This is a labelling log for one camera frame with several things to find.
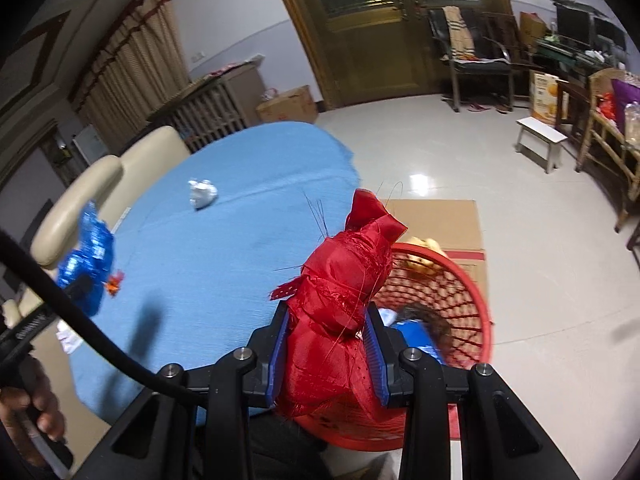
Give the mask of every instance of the laundry basket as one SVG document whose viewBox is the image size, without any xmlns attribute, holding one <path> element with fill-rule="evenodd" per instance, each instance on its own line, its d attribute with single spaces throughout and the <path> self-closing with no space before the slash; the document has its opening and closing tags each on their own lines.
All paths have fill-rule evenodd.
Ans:
<svg viewBox="0 0 640 480">
<path fill-rule="evenodd" d="M 476 284 L 456 263 L 427 248 L 394 244 L 394 267 L 379 293 L 378 307 L 399 310 L 421 303 L 436 310 L 451 326 L 452 350 L 444 359 L 449 366 L 471 368 L 489 362 L 492 329 L 489 311 Z M 297 423 L 329 444 L 360 451 L 387 451 L 402 447 L 405 410 L 389 410 L 389 418 L 374 422 L 355 398 L 346 395 L 322 406 Z M 458 412 L 449 406 L 452 438 L 460 438 Z"/>
</svg>

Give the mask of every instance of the silver screw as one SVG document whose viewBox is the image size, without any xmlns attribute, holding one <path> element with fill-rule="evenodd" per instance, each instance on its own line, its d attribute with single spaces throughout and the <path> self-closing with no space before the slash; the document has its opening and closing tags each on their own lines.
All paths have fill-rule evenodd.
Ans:
<svg viewBox="0 0 640 480">
<path fill-rule="evenodd" d="M 246 346 L 241 346 L 240 348 L 236 348 L 234 350 L 234 357 L 238 359 L 238 361 L 246 361 L 249 357 L 254 354 L 254 351 Z"/>
<path fill-rule="evenodd" d="M 494 373 L 494 367 L 488 363 L 479 363 L 476 365 L 476 372 L 478 372 L 479 375 L 482 375 L 482 377 L 488 377 Z"/>
<path fill-rule="evenodd" d="M 422 350 L 419 348 L 407 348 L 402 352 L 402 355 L 408 361 L 417 361 L 422 357 Z"/>
<path fill-rule="evenodd" d="M 175 377 L 181 371 L 182 371 L 182 367 L 180 365 L 177 365 L 176 363 L 171 363 L 170 365 L 165 365 L 164 367 L 162 367 L 162 370 L 160 370 L 160 373 L 165 377 Z"/>
</svg>

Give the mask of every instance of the curtain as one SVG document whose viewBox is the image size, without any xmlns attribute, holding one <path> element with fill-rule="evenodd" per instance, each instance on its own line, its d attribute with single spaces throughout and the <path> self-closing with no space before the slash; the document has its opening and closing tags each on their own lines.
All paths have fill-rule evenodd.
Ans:
<svg viewBox="0 0 640 480">
<path fill-rule="evenodd" d="M 189 84 L 171 0 L 133 0 L 76 82 L 72 101 L 112 153 Z"/>
</svg>

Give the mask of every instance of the whiteboard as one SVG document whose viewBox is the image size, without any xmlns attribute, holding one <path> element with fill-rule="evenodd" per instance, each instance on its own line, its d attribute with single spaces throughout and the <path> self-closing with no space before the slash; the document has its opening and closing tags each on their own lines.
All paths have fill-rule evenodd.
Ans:
<svg viewBox="0 0 640 480">
<path fill-rule="evenodd" d="M 109 155 L 107 146 L 92 124 L 85 127 L 79 134 L 74 135 L 73 142 L 89 166 L 99 158 Z"/>
</svg>

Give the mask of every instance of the oval table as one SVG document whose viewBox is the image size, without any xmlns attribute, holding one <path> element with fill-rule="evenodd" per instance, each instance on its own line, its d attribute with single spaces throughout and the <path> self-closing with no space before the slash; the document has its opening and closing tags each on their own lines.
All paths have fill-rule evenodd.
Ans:
<svg viewBox="0 0 640 480">
<path fill-rule="evenodd" d="M 190 205 L 192 179 L 218 188 L 200 211 Z M 264 124 L 210 144 L 122 221 L 113 269 L 125 277 L 93 320 L 152 371 L 212 364 L 270 322 L 270 292 L 297 276 L 322 240 L 312 208 L 336 234 L 357 186 L 351 152 L 311 124 Z M 87 344 L 70 362 L 79 399 L 109 423 L 142 388 Z"/>
</svg>

